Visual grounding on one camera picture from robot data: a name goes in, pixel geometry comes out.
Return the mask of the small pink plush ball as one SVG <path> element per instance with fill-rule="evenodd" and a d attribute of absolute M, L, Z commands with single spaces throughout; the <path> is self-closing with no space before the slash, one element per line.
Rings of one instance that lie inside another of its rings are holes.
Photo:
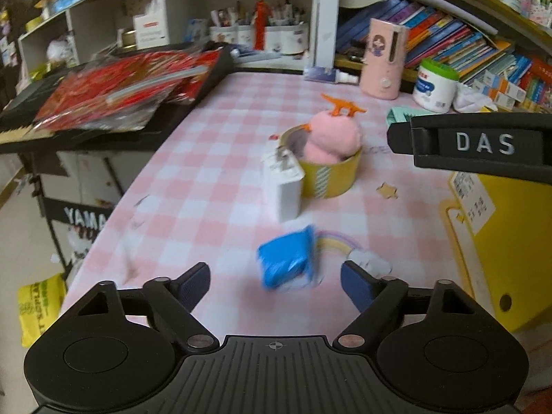
<path fill-rule="evenodd" d="M 313 115 L 301 129 L 307 133 L 303 160 L 322 166 L 336 165 L 354 156 L 362 147 L 363 133 L 356 114 L 366 111 L 354 102 L 322 93 L 333 108 Z"/>

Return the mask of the pink humidifier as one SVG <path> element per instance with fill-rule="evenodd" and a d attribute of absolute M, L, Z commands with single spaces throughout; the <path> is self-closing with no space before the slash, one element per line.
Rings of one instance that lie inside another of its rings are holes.
<path fill-rule="evenodd" d="M 365 95 L 394 100 L 401 88 L 409 28 L 371 19 L 359 88 Z"/>

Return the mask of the black electronic keyboard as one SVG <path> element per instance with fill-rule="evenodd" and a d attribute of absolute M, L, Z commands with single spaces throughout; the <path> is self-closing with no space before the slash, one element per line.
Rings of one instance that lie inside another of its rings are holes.
<path fill-rule="evenodd" d="M 154 151 L 228 74 L 226 44 L 114 54 L 27 87 L 1 114 L 1 152 Z"/>

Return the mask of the blue packet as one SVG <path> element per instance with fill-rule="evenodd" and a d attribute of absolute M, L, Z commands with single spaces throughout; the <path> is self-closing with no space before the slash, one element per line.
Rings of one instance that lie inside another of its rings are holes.
<path fill-rule="evenodd" d="M 317 236 L 312 225 L 278 236 L 257 249 L 261 283 L 267 290 L 290 290 L 319 281 Z"/>

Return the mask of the white quilted purse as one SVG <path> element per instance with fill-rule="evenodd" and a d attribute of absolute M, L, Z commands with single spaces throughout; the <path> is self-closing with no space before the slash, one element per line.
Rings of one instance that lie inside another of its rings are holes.
<path fill-rule="evenodd" d="M 460 82 L 456 84 L 456 94 L 452 107 L 458 113 L 481 113 L 498 110 L 489 96 L 483 95 L 481 92 L 477 92 Z"/>

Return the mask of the pink checkered tablecloth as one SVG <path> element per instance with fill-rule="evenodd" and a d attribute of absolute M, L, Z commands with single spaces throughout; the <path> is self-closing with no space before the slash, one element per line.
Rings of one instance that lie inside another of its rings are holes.
<path fill-rule="evenodd" d="M 356 103 L 364 150 L 353 187 L 310 199 L 289 223 L 268 212 L 261 156 L 268 139 L 304 124 L 330 97 Z M 258 247 L 306 226 L 346 237 L 388 261 L 414 287 L 460 280 L 439 206 L 451 198 L 445 171 L 416 168 L 386 143 L 388 101 L 351 85 L 298 75 L 226 77 L 154 153 L 109 217 L 65 300 L 73 305 L 99 281 L 135 288 L 176 278 L 204 262 L 208 294 L 195 316 L 216 336 L 336 336 L 356 318 L 339 283 L 343 255 L 325 249 L 321 280 L 269 292 L 260 282 Z"/>

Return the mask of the yellow plastic bag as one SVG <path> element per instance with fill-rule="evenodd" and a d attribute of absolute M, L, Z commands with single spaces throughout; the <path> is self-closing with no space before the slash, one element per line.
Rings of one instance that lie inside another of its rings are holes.
<path fill-rule="evenodd" d="M 22 286 L 17 293 L 21 345 L 31 347 L 57 320 L 67 285 L 62 274 Z"/>

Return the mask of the white pen holder right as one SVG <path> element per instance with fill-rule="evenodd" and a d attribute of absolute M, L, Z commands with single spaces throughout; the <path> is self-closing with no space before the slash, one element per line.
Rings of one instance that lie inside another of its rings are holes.
<path fill-rule="evenodd" d="M 309 47 L 309 25 L 268 26 L 265 30 L 265 51 L 278 52 L 281 55 L 304 53 Z"/>

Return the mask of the yellow cardboard box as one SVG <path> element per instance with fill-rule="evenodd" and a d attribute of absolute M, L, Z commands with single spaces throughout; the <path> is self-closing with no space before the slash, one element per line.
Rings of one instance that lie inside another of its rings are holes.
<path fill-rule="evenodd" d="M 464 290 L 507 330 L 551 321 L 551 188 L 455 172 L 440 214 Z"/>

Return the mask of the row of leaning books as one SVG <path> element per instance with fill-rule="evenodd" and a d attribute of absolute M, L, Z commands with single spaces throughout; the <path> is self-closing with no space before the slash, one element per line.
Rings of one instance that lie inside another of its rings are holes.
<path fill-rule="evenodd" d="M 474 23 L 414 0 L 382 0 L 363 9 L 339 11 L 334 65 L 360 73 L 366 64 L 371 22 L 387 21 L 409 30 L 402 71 L 404 90 L 414 88 L 415 74 L 425 59 L 450 66 L 464 83 L 496 70 L 521 80 L 531 59 L 545 61 L 551 54 L 528 38 L 488 34 Z"/>

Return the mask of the red decorations in plastic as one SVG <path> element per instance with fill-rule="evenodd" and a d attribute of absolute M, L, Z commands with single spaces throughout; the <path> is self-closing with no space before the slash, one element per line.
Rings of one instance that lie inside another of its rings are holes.
<path fill-rule="evenodd" d="M 221 50 L 165 50 L 105 60 L 71 72 L 42 105 L 35 132 L 143 129 L 164 103 L 189 105 Z"/>

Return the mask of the yellow tape roll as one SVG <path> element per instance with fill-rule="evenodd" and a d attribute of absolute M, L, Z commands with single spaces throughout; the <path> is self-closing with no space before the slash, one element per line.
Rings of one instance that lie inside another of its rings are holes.
<path fill-rule="evenodd" d="M 345 194 L 355 183 L 362 149 L 334 165 L 314 164 L 305 161 L 302 156 L 307 139 L 308 133 L 300 126 L 288 129 L 280 137 L 280 144 L 294 154 L 305 173 L 302 196 L 324 199 Z"/>

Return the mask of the white charger plug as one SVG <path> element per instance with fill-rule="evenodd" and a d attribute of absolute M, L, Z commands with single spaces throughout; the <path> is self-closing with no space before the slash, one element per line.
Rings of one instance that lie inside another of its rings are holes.
<path fill-rule="evenodd" d="M 284 146 L 266 153 L 261 165 L 264 200 L 270 216 L 278 223 L 294 220 L 301 209 L 303 168 Z"/>

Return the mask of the mint green comb case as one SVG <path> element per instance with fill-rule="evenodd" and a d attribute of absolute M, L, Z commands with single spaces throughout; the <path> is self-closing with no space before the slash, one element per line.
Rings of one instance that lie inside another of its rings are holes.
<path fill-rule="evenodd" d="M 386 124 L 390 126 L 397 124 L 398 122 L 409 122 L 412 118 L 418 116 L 433 115 L 433 112 L 425 110 L 423 108 L 411 108 L 411 107 L 392 107 L 388 110 L 386 115 Z"/>

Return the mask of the red tassel ornament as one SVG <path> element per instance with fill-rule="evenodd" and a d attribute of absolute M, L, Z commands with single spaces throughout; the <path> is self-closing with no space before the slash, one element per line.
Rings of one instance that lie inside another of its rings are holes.
<path fill-rule="evenodd" d="M 265 48 L 265 36 L 268 19 L 270 16 L 270 7 L 267 0 L 255 0 L 255 50 L 264 50 Z"/>

